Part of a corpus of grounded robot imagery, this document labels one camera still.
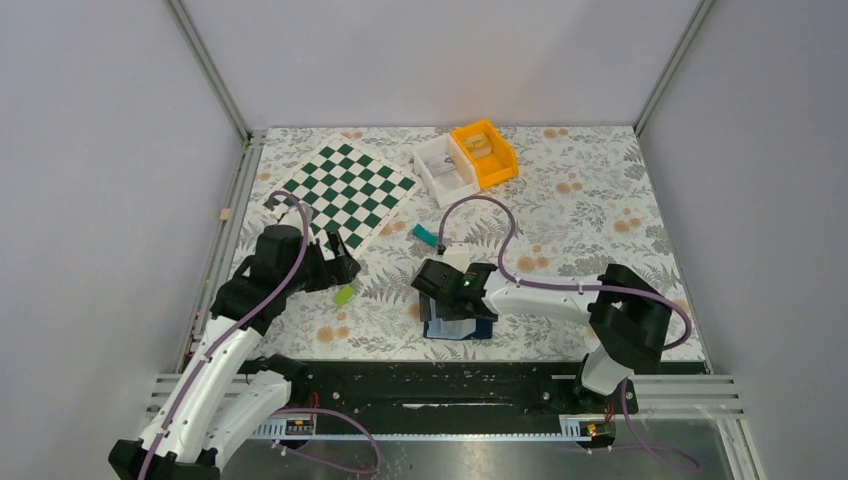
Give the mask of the navy blue card holder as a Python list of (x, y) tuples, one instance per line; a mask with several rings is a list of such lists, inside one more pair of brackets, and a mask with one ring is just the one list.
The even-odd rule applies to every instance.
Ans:
[(434, 299), (421, 295), (419, 299), (422, 335), (425, 339), (470, 341), (490, 340), (495, 322), (486, 318), (448, 320), (438, 313)]

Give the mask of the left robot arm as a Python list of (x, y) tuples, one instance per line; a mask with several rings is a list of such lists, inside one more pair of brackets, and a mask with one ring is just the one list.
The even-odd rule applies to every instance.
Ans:
[(235, 451), (272, 412), (309, 401), (304, 364), (277, 357), (227, 406), (224, 395), (290, 296), (351, 283), (360, 270), (337, 231), (319, 240), (271, 225), (218, 290), (206, 331), (184, 374), (136, 440), (119, 440), (108, 462), (121, 479), (218, 479)]

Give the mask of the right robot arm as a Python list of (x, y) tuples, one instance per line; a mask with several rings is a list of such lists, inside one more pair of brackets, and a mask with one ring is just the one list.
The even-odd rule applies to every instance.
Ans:
[(634, 271), (610, 264), (598, 277), (511, 277), (490, 263), (461, 271), (428, 259), (412, 287), (421, 300), (425, 335), (470, 340), (489, 333), (505, 315), (526, 314), (589, 328), (597, 344), (581, 361), (571, 385), (544, 388), (544, 412), (600, 414), (624, 398), (621, 388), (633, 374), (659, 370), (672, 310)]

